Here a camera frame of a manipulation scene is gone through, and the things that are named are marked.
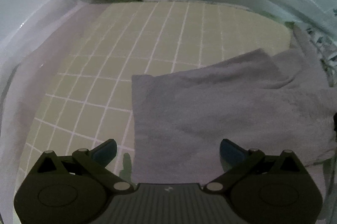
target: gray cloth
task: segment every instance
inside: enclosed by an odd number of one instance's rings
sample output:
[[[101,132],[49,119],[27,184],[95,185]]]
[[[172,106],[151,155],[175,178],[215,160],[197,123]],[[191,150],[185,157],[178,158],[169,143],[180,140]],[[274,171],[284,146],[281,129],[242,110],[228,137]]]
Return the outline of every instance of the gray cloth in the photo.
[[[331,158],[337,89],[294,39],[272,58],[256,50],[202,69],[133,76],[132,181],[209,182],[223,173],[223,138],[270,155],[294,150],[306,166]]]

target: tiled floor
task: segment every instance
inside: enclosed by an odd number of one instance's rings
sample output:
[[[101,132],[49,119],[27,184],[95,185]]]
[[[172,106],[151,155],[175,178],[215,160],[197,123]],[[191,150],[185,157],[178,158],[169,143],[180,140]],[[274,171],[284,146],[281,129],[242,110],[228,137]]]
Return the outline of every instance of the tiled floor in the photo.
[[[50,83],[21,157],[17,186],[42,151],[68,155],[109,138],[116,140],[119,152],[107,168],[130,175],[133,74],[196,69],[257,48],[274,55],[286,50],[289,41],[286,27],[225,5],[111,5],[76,42]]]

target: cloth fold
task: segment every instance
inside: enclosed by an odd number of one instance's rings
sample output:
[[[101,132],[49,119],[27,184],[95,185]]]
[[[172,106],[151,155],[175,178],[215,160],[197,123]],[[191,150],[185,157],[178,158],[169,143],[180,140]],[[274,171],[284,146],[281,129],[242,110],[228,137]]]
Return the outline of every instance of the cloth fold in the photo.
[[[291,149],[306,166],[334,156],[337,89],[299,42],[295,31],[292,48],[274,57],[259,49],[201,69],[133,76],[132,181],[207,183],[224,171],[223,138],[270,155]]]

